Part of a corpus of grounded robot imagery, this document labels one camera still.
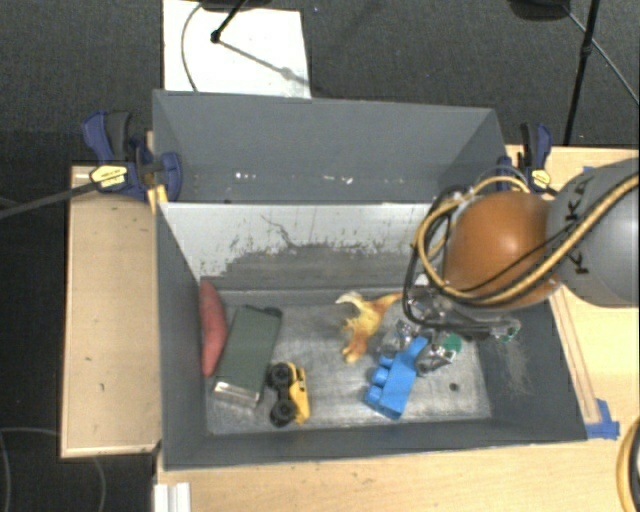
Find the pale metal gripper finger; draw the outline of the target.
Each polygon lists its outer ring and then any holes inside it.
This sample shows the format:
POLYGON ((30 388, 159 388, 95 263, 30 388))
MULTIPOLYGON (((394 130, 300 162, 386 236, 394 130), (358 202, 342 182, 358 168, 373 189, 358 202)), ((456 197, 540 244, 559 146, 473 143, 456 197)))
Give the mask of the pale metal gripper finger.
POLYGON ((416 357, 415 369, 418 375, 427 375, 453 363, 457 356, 455 349, 443 345, 429 344, 416 357))
POLYGON ((416 333, 417 329, 414 324, 398 319, 384 334, 381 341, 381 352, 397 353, 406 350, 416 333))

